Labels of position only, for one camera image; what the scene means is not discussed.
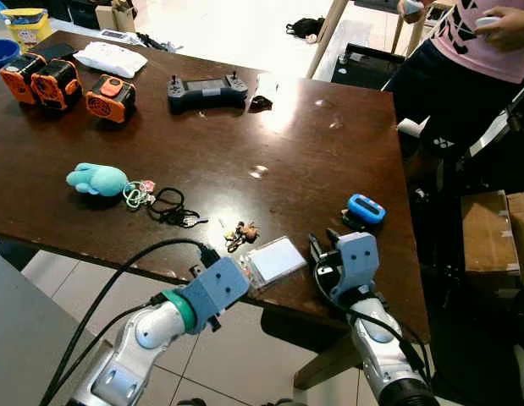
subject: pink shirt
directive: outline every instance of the pink shirt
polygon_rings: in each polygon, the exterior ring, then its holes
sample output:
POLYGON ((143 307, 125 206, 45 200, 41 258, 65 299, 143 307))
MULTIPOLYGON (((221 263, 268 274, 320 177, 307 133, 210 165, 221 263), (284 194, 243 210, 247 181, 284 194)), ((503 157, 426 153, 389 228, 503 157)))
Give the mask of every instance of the pink shirt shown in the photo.
POLYGON ((475 37, 474 21, 496 6, 521 8, 524 0, 457 0, 451 15, 440 25, 433 44, 447 58, 475 72, 512 83, 524 78, 524 48, 499 52, 481 36, 475 37))

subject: game controller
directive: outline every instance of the game controller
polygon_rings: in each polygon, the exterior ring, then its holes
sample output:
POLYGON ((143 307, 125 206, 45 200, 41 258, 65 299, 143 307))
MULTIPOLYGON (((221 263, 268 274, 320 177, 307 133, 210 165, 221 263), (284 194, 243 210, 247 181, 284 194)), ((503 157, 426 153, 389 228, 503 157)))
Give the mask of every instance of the game controller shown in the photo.
POLYGON ((425 8, 422 2, 415 0, 405 0, 405 14, 414 14, 418 11, 422 11, 425 8))
POLYGON ((497 23, 499 21, 500 21, 500 17, 482 17, 481 19, 477 19, 475 23, 476 23, 476 28, 478 28, 478 27, 483 27, 484 25, 497 23))
POLYGON ((224 79, 182 80, 173 75, 168 82, 168 101, 173 113, 191 108, 244 106, 248 87, 236 72, 224 79))

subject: blue bin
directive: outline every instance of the blue bin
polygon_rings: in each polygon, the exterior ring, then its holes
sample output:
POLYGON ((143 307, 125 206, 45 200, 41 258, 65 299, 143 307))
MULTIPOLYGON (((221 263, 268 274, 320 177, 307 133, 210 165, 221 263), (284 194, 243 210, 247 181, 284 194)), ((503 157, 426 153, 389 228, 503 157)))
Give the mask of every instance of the blue bin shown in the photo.
POLYGON ((0 68, 19 56, 19 44, 11 40, 0 40, 0 68))

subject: black controller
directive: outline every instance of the black controller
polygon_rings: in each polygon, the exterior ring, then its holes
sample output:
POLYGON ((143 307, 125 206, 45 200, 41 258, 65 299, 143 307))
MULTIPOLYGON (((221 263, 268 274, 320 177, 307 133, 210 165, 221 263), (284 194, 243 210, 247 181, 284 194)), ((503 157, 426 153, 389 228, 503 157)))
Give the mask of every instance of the black controller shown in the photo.
POLYGON ((168 83, 169 106, 173 113, 191 108, 245 105, 248 87, 237 77, 227 74, 224 79, 182 80, 175 75, 168 83))

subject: person's hand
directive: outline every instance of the person's hand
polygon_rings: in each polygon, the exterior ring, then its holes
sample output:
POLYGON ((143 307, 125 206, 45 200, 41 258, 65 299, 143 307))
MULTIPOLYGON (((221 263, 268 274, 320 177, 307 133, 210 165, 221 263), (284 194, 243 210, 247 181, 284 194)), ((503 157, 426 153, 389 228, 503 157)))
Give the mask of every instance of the person's hand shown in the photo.
POLYGON ((485 36, 485 41, 501 52, 524 48, 524 10, 495 7, 483 15, 500 17, 500 21, 476 28, 474 34, 485 36))
POLYGON ((399 3, 397 4, 397 11, 403 20, 408 24, 416 23, 420 20, 421 17, 423 17, 423 15, 425 15, 425 8, 412 14, 405 14, 405 0, 399 0, 399 3))

